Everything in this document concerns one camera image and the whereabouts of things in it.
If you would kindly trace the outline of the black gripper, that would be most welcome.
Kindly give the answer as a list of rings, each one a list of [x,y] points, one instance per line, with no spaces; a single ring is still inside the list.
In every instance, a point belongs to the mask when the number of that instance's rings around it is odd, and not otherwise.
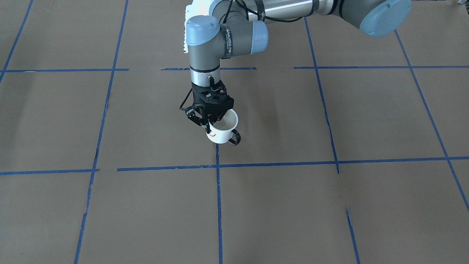
[[[187,109],[186,116],[196,125],[204,127],[206,133],[210,133],[210,124],[220,121],[228,110],[233,109],[234,99],[227,94],[221,81],[214,84],[213,89],[192,83],[192,91],[194,103],[201,107]]]

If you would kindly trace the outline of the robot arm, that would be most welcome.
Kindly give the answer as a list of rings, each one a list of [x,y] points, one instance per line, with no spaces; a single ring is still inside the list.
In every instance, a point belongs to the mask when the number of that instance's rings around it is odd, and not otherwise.
[[[189,55],[193,104],[183,111],[204,127],[233,108],[220,77],[222,59],[268,46],[268,22],[335,15],[370,37],[383,37],[407,18],[410,0],[194,0],[185,8],[183,52]]]

